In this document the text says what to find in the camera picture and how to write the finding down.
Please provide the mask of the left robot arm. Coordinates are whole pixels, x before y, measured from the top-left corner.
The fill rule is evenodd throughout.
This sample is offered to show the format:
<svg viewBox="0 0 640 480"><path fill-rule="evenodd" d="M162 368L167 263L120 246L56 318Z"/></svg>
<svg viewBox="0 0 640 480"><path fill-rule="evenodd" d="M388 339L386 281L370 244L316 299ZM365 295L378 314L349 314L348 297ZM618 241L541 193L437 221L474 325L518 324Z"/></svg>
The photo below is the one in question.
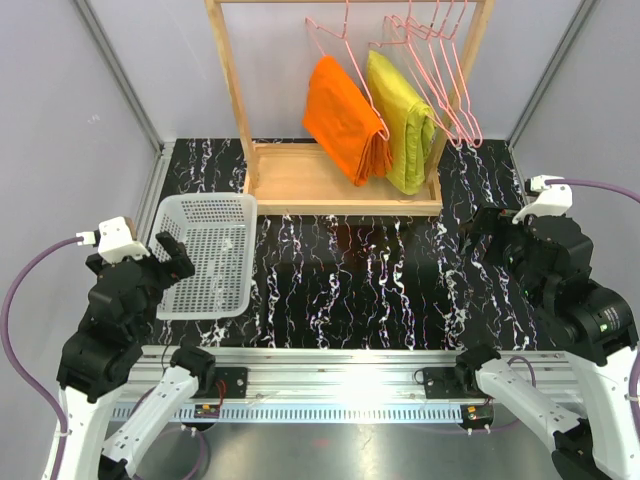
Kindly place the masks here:
<svg viewBox="0 0 640 480"><path fill-rule="evenodd" d="M169 255L165 261L147 249L119 252L115 262L102 252L86 261L96 283L78 330L62 348L57 381L63 416L46 474L50 479L132 478L178 408L215 389L214 356L180 347L121 429L106 433L165 291L195 273L182 243L168 232L155 238Z"/></svg>

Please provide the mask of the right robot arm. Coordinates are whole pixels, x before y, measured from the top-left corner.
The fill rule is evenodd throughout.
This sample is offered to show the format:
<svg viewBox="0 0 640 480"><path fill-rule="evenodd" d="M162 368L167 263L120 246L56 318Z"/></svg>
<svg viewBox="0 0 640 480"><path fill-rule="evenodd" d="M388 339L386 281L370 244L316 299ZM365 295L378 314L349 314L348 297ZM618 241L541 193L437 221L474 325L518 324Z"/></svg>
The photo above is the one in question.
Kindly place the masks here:
<svg viewBox="0 0 640 480"><path fill-rule="evenodd" d="M459 231L463 254L489 237L485 260L517 281L564 353L586 413L553 401L488 345L457 356L456 389L503 404L545 444L564 479L638 478L639 335L629 304L591 277L592 240L566 215L518 220L494 206L480 207Z"/></svg>

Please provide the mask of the orange trousers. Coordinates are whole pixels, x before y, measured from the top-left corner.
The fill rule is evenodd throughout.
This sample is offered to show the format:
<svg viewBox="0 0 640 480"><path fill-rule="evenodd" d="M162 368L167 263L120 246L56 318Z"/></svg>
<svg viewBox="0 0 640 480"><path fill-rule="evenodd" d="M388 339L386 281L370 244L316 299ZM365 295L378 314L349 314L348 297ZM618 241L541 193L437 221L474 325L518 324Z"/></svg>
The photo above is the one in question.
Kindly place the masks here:
<svg viewBox="0 0 640 480"><path fill-rule="evenodd" d="M353 185L390 172L383 122L331 56L322 57L311 74L302 124Z"/></svg>

